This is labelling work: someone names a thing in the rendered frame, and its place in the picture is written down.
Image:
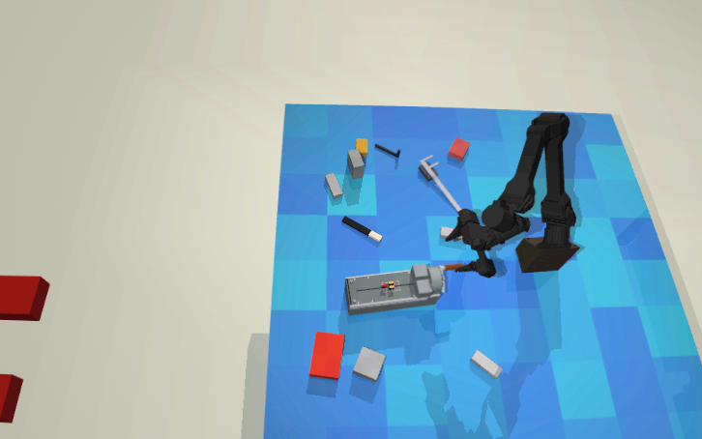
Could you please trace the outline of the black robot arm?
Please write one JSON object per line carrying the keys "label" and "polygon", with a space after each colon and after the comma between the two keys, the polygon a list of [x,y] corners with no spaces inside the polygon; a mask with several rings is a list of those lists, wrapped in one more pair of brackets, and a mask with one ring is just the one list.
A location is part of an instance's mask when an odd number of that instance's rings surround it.
{"label": "black robot arm", "polygon": [[570,228],[576,223],[576,215],[565,192],[563,165],[563,141],[569,134],[570,119],[565,113],[541,113],[531,122],[514,178],[482,213],[486,226],[468,222],[460,228],[462,242],[471,250],[481,251],[491,244],[491,229],[505,241],[529,231],[529,218],[517,213],[524,214],[535,204],[535,175],[544,148],[547,195],[541,201],[541,222],[546,223],[542,241],[552,247],[571,246]]}

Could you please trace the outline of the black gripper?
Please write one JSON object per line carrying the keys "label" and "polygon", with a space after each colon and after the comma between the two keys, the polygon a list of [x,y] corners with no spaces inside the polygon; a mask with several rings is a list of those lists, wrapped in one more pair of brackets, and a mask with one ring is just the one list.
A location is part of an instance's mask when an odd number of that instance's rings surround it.
{"label": "black gripper", "polygon": [[[465,209],[458,211],[457,213],[458,213],[458,217],[457,217],[456,227],[448,235],[446,242],[451,241],[451,240],[461,236],[462,234],[460,232],[460,228],[462,228],[468,222],[480,224],[479,219],[477,217],[477,214],[469,209],[465,208]],[[500,245],[505,244],[505,240],[503,240],[500,237],[500,235],[498,234],[498,232],[493,230],[493,229],[488,231],[488,236],[492,237],[493,241],[486,249],[483,249],[481,251],[477,251],[479,259],[477,259],[476,262],[472,261],[470,264],[454,270],[455,273],[475,272],[476,271],[481,276],[484,276],[486,278],[491,278],[496,274],[495,266],[494,266],[492,260],[489,260],[486,257],[485,251],[486,250],[490,251],[491,248],[493,248],[499,244]]]}

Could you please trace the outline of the orange-brown rectangular block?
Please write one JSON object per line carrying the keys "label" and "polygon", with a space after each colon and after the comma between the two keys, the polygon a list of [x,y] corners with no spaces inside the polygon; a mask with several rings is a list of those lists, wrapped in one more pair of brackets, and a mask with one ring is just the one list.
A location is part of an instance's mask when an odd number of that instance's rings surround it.
{"label": "orange-brown rectangular block", "polygon": [[367,139],[356,138],[356,149],[359,149],[361,157],[367,157]]}

